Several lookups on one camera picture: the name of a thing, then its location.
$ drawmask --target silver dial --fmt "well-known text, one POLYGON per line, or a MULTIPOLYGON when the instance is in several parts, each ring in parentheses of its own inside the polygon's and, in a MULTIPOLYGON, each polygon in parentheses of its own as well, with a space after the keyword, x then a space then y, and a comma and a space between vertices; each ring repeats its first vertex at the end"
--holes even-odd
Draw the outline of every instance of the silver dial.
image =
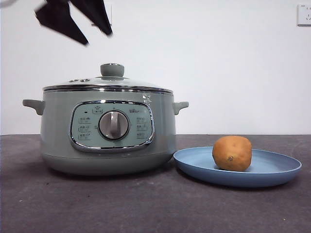
POLYGON ((128 120, 121 112, 107 112, 99 120, 99 130, 103 136, 108 139, 119 139, 123 137, 128 130, 128 120))

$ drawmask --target cooker handle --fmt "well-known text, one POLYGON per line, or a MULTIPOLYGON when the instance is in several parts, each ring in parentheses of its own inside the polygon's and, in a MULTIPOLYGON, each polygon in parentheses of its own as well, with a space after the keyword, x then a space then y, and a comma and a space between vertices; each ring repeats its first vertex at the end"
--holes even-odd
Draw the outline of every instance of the cooker handle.
POLYGON ((35 109, 38 115, 43 115, 45 102, 41 100, 23 100, 23 105, 35 109))
POLYGON ((176 102, 176 103, 173 103, 174 114, 178 115, 180 109, 188 108, 188 107, 189 107, 189 102, 176 102))

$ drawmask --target control panel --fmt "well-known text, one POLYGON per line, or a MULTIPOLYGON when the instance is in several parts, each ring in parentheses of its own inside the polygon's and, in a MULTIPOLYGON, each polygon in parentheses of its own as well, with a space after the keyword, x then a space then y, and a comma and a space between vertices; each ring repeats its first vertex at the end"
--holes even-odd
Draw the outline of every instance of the control panel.
POLYGON ((90 152, 137 148, 149 144, 154 132, 149 106, 120 100, 78 104, 72 113, 70 125, 74 146, 90 152))

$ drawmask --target button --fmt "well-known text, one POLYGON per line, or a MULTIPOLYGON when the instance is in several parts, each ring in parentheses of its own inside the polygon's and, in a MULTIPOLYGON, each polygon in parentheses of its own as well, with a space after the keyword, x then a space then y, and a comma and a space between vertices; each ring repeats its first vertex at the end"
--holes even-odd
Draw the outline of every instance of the button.
POLYGON ((145 117, 139 116, 136 118, 136 123, 147 123, 147 121, 145 117))
POLYGON ((79 124, 90 124, 91 118, 89 117, 81 117, 79 118, 79 124))
POLYGON ((147 136, 146 136, 145 133, 142 133, 142 132, 137 133, 137 139, 144 139, 144 138, 146 138, 146 137, 147 137, 147 136))
POLYGON ((147 124, 138 123, 136 128, 137 128, 137 131, 146 131, 147 130, 147 124))
POLYGON ((89 125, 82 125, 78 129, 79 132, 85 133, 85 132, 91 132, 89 125))
POLYGON ((91 136, 90 133, 81 133, 79 134, 78 138, 79 140, 91 140, 90 136, 91 136))

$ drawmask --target cooker base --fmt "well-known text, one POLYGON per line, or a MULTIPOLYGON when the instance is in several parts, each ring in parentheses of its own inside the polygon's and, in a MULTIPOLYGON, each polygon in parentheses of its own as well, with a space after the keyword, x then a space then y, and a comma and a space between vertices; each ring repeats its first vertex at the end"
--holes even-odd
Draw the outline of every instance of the cooker base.
POLYGON ((173 154, 157 153, 127 158, 76 159, 42 154, 51 168, 75 175, 121 175, 149 170, 166 163, 173 154))

